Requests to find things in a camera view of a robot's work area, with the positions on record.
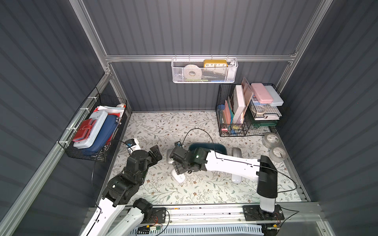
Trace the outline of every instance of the pink pencil case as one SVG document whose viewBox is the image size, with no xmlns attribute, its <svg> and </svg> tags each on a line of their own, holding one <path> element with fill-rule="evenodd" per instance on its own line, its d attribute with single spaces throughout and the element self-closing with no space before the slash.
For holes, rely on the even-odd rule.
<svg viewBox="0 0 378 236">
<path fill-rule="evenodd" d="M 251 87 L 259 103 L 271 104 L 273 102 L 272 96 L 262 83 L 251 83 Z"/>
</svg>

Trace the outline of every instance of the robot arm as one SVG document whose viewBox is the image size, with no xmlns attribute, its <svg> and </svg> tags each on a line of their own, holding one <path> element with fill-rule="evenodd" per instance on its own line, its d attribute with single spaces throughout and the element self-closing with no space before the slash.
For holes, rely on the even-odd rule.
<svg viewBox="0 0 378 236">
<path fill-rule="evenodd" d="M 152 204 L 140 198 L 123 220 L 107 234 L 114 219 L 144 183 L 148 168 L 162 159 L 157 145 L 146 152 L 140 149 L 136 139 L 129 139 L 125 143 L 130 153 L 126 167 L 109 180 L 99 202 L 101 209 L 96 209 L 81 236 L 121 236 L 151 216 Z"/>
<path fill-rule="evenodd" d="M 169 159 L 173 161 L 175 169 L 172 174 L 178 181 L 184 180 L 185 172 L 200 170 L 223 171 L 256 181 L 261 209 L 274 212 L 277 170 L 267 156 L 261 156 L 261 159 L 243 159 L 215 153 L 206 148 L 188 151 L 182 148 L 181 142 L 176 142 Z"/>
</svg>

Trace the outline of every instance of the packing tape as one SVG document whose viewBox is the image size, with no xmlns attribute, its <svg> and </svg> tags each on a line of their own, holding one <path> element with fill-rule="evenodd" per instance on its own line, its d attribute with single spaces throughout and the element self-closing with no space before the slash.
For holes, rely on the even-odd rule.
<svg viewBox="0 0 378 236">
<path fill-rule="evenodd" d="M 184 77 L 187 80 L 201 80 L 202 69 L 196 65 L 187 65 L 183 68 Z"/>
<path fill-rule="evenodd" d="M 266 133 L 261 141 L 267 149 L 278 147 L 282 143 L 280 136 L 275 133 Z"/>
<path fill-rule="evenodd" d="M 282 147 L 274 147 L 269 151 L 269 158 L 275 162 L 283 162 L 288 154 Z"/>
</svg>

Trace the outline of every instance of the blue pencil case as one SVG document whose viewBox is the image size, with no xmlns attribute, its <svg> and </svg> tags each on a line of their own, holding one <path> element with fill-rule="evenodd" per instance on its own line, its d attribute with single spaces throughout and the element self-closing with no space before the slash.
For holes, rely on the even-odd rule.
<svg viewBox="0 0 378 236">
<path fill-rule="evenodd" d="M 101 148 L 106 144 L 106 141 L 109 139 L 109 137 L 116 130 L 117 125 L 117 116 L 108 115 L 92 146 L 90 146 L 89 148 L 80 149 L 83 154 L 86 156 L 91 156 L 94 153 L 100 151 Z"/>
</svg>

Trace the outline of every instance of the white wire basket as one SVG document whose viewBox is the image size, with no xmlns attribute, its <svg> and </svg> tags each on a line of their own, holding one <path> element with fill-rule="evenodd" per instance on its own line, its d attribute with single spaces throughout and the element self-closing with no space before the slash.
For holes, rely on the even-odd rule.
<svg viewBox="0 0 378 236">
<path fill-rule="evenodd" d="M 172 79 L 174 83 L 234 83 L 238 63 L 235 57 L 214 58 L 227 61 L 227 67 L 204 68 L 203 61 L 210 57 L 172 58 Z"/>
</svg>

